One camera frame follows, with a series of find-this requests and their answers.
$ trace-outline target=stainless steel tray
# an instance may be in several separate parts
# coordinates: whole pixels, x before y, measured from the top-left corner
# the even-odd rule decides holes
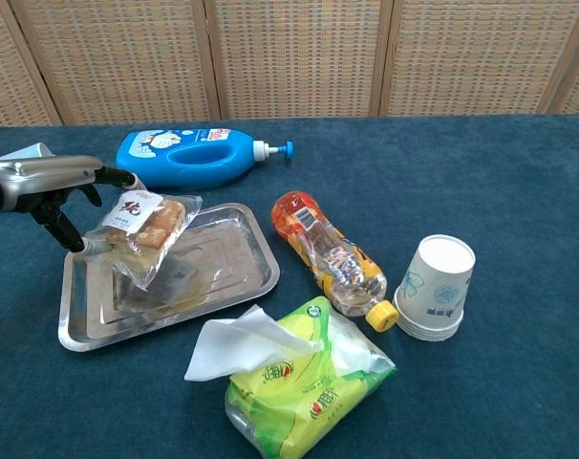
[[[279,273],[249,208],[207,208],[175,243],[148,293],[110,266],[69,253],[58,338],[72,351],[97,349],[264,295]]]

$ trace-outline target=stacked paper cup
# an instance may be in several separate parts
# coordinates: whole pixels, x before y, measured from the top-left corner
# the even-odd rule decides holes
[[[460,239],[434,234],[423,239],[394,293],[398,326],[426,341],[458,331],[476,257]]]

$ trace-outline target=table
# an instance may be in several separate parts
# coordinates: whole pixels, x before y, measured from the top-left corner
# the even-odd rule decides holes
[[[211,125],[295,143],[291,164],[273,157],[200,192],[205,207],[253,209],[282,270],[257,301],[272,317],[319,294],[269,221],[291,189],[372,255],[390,294],[428,234],[477,256],[450,340],[357,321],[398,371],[308,457],[579,457],[579,116],[189,123]],[[126,134],[152,127],[4,128],[0,155],[43,142],[113,165]],[[64,207],[81,231],[119,194],[98,190],[104,208],[79,194]],[[64,255],[30,216],[0,214],[0,457],[257,457],[225,416],[227,379],[182,380],[203,323],[250,304],[70,352],[56,334]]]

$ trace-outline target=yellow bottle cap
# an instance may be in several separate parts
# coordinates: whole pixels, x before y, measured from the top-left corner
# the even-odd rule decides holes
[[[378,332],[384,332],[394,326],[397,321],[397,309],[388,300],[377,303],[366,315],[366,321]]]

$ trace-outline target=blue detergent bottle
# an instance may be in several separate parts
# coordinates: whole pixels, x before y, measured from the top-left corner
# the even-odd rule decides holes
[[[140,131],[121,143],[116,167],[153,188],[212,186],[240,176],[270,153],[291,158],[293,144],[272,147],[233,129]]]

